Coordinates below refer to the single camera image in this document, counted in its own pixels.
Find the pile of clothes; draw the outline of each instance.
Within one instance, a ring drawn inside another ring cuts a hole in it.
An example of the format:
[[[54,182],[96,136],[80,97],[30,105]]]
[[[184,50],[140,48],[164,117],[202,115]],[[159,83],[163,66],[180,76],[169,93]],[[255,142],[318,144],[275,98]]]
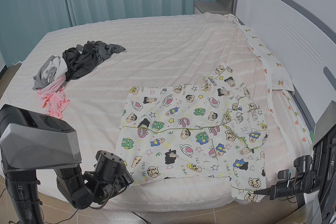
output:
[[[62,118],[70,100],[65,98],[64,84],[71,79],[79,79],[89,74],[97,65],[120,53],[125,48],[117,44],[106,44],[102,41],[87,41],[75,48],[63,52],[62,57],[52,55],[33,76],[33,90],[42,101],[46,114]]]

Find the star print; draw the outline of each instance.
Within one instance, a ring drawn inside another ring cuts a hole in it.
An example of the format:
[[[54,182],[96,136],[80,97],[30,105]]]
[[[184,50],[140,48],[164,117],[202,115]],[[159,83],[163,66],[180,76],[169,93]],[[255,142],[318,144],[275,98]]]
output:
[[[196,147],[196,149],[195,149],[196,151],[198,151],[198,152],[201,152],[201,151],[203,151],[203,149],[201,149],[200,147]]]
[[[149,150],[146,151],[145,154],[150,155],[150,154],[152,154],[152,153],[153,153],[153,152],[149,149]]]
[[[213,165],[213,166],[211,166],[210,168],[212,168],[212,171],[214,171],[214,170],[217,170],[218,171],[218,167],[219,167],[219,165]]]

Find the bed sheet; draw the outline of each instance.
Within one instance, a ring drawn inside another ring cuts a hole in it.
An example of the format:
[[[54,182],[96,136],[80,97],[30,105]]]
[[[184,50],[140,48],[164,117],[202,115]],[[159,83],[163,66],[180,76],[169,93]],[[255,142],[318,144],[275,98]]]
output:
[[[63,119],[77,130],[83,171],[93,170],[98,150],[115,151],[121,115],[132,86],[204,83],[203,74],[226,62],[246,83],[251,98],[263,111],[269,111],[267,96],[272,91],[267,92],[262,63],[247,46],[237,24],[225,16],[209,13],[106,21],[48,33],[23,62],[0,105],[7,103],[43,113],[36,92],[31,89],[32,76],[50,55],[61,55],[69,47],[87,40],[120,44],[126,51],[113,54],[90,74],[66,86],[70,103]],[[281,117],[286,109],[279,102],[275,110]],[[292,168],[294,156],[288,152],[288,139],[286,145],[285,134],[280,133],[271,113],[267,112],[265,119],[270,130],[265,144],[265,171],[267,184],[271,185],[277,181],[279,170]],[[297,129],[290,134],[301,137]],[[295,152],[297,156],[302,154],[301,150]],[[65,201],[57,189],[53,170],[39,170],[37,176],[40,192]],[[231,201],[229,178],[192,177],[129,188],[111,199],[105,209],[178,211],[215,208]]]

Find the wooden floor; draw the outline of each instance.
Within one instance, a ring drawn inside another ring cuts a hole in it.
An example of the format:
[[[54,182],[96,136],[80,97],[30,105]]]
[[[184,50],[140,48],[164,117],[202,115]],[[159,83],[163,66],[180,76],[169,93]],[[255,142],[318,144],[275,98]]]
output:
[[[12,65],[0,79],[0,96],[6,90],[11,79],[21,64]],[[5,188],[5,180],[0,176],[0,193]],[[40,193],[40,200],[44,219],[46,222],[56,223],[69,218],[75,209],[64,201],[52,198]],[[272,224],[281,221],[297,209],[296,204],[278,199],[269,201],[267,197],[260,203],[252,202],[248,205],[240,205],[232,202],[229,205],[195,211],[177,212],[137,212],[152,224]],[[0,224],[8,224],[8,221],[18,221],[11,199],[5,191],[0,198]],[[145,224],[140,218],[131,212],[114,212],[109,210],[80,210],[73,218],[62,222],[67,224]]]

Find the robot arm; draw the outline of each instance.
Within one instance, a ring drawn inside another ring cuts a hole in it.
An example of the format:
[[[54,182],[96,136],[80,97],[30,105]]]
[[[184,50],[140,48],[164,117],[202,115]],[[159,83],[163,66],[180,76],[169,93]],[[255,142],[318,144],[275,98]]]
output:
[[[0,149],[6,187],[22,224],[44,223],[37,169],[54,169],[58,190],[77,209],[93,202],[102,208],[134,182],[124,161],[107,151],[98,151],[94,171],[82,174],[77,133],[67,122],[10,105],[0,110]]]

